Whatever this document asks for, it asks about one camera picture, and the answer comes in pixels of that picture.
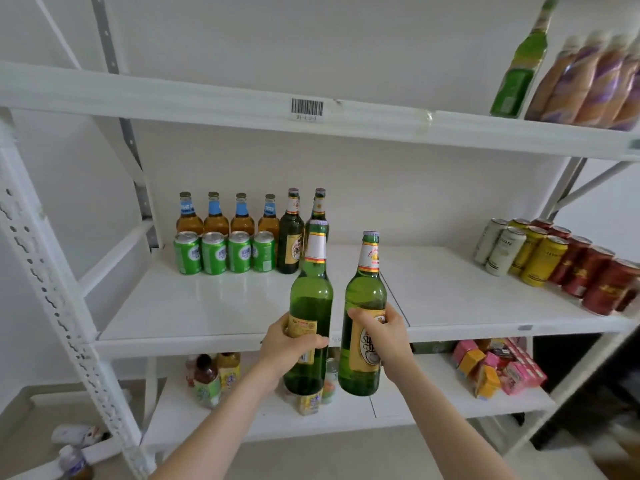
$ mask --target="floor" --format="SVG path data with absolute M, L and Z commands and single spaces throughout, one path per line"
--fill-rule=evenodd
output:
M 132 403 L 134 411 L 138 402 Z M 49 438 L 64 422 L 100 424 L 100 419 L 90 403 L 33 409 L 0 444 L 0 479 L 55 459 L 59 448 Z M 528 444 L 508 463 L 523 480 L 605 480 L 580 449 L 538 452 Z M 101 462 L 96 471 L 98 480 L 133 479 L 121 457 Z M 244 444 L 227 478 L 293 480 L 301 478 L 300 472 L 305 480 L 442 478 L 414 426 Z

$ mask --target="white metal shelf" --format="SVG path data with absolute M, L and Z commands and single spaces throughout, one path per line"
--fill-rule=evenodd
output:
M 245 354 L 247 367 L 255 354 Z M 418 355 L 425 371 L 460 413 L 467 417 L 546 410 L 555 403 L 541 388 L 508 396 L 502 391 L 488 401 L 471 394 L 470 382 L 460 377 L 449 355 Z M 209 410 L 199 406 L 184 379 L 184 363 L 179 360 L 167 378 L 142 446 L 149 452 L 170 451 L 180 444 L 206 418 Z M 371 397 L 347 394 L 338 387 L 332 404 L 321 406 L 312 416 L 300 416 L 292 405 L 277 394 L 268 396 L 260 405 L 256 419 L 244 441 L 272 440 L 293 436 L 319 435 L 357 429 L 386 428 L 413 424 L 411 413 L 395 385 L 382 373 L 380 388 Z
M 359 246 L 329 244 L 327 249 L 332 346 L 340 345 L 344 291 L 359 256 Z M 169 245 L 157 254 L 95 348 L 103 359 L 258 350 L 267 327 L 287 311 L 297 275 L 249 271 L 183 276 Z M 398 308 L 390 293 L 389 300 Z
M 549 285 L 533 288 L 496 277 L 452 250 L 385 247 L 384 279 L 409 322 L 414 342 L 521 335 L 629 332 L 636 320 L 594 315 Z
M 322 122 L 292 118 L 291 99 L 324 103 Z M 640 161 L 636 137 L 476 114 L 318 98 L 0 61 L 0 106 Z

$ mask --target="green glass bottle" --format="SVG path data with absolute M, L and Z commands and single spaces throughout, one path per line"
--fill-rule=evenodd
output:
M 305 222 L 300 218 L 300 192 L 289 189 L 287 211 L 280 219 L 278 236 L 278 257 L 276 266 L 281 273 L 292 274 L 298 270 Z
M 307 333 L 329 336 L 333 287 L 326 275 L 326 221 L 309 222 L 307 255 L 302 272 L 291 287 L 289 304 L 290 337 Z M 284 385 L 293 394 L 316 394 L 324 386 L 324 371 L 329 347 L 309 350 L 284 375 Z
M 324 211 L 325 195 L 326 195 L 325 189 L 320 189 L 320 188 L 316 189 L 316 196 L 314 197 L 314 208 L 311 211 L 311 218 L 309 218 L 309 220 L 305 224 L 305 243 L 304 243 L 304 246 L 302 246 L 303 252 L 302 252 L 302 257 L 300 259 L 304 259 L 305 250 L 307 249 L 307 236 L 309 235 L 309 222 L 311 222 L 312 219 L 321 220 L 321 221 L 326 220 L 326 213 Z M 326 225 L 326 239 L 327 241 L 329 240 L 329 224 Z
M 517 118 L 520 115 L 533 78 L 547 53 L 547 31 L 557 3 L 558 0 L 545 0 L 533 30 L 518 46 L 491 106 L 492 116 Z
M 364 231 L 356 275 L 344 292 L 344 321 L 338 382 L 349 394 L 372 395 L 380 382 L 380 357 L 369 334 L 347 315 L 350 308 L 363 308 L 378 321 L 385 321 L 387 289 L 380 279 L 380 236 Z

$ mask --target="yellow box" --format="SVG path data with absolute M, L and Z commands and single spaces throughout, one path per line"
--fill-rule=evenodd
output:
M 500 378 L 498 377 L 498 372 L 488 365 L 482 365 L 480 367 L 480 373 L 478 373 L 476 397 L 491 399 L 499 389 Z
M 469 352 L 467 352 L 465 356 L 462 357 L 462 361 L 460 361 L 458 370 L 462 372 L 465 377 L 467 377 L 469 376 L 469 374 L 471 374 L 471 372 L 474 371 L 476 365 L 478 365 L 478 363 L 482 361 L 484 357 L 486 357 L 486 355 L 479 349 L 469 350 Z

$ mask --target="yellow can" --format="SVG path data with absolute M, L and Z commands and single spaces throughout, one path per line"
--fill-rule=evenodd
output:
M 526 219 L 521 219 L 521 218 L 511 219 L 511 221 L 509 222 L 509 225 L 512 227 L 517 227 L 520 229 L 527 230 L 531 225 L 531 221 L 528 221 Z
M 569 242 L 561 237 L 548 236 L 540 243 L 525 266 L 520 275 L 522 281 L 530 286 L 542 286 L 560 263 L 568 247 Z
M 542 227 L 530 226 L 527 229 L 527 240 L 522 245 L 520 252 L 517 254 L 516 259 L 513 260 L 513 264 L 509 268 L 511 274 L 520 274 L 527 265 L 527 261 L 533 255 L 540 242 L 549 234 L 549 231 L 542 229 Z

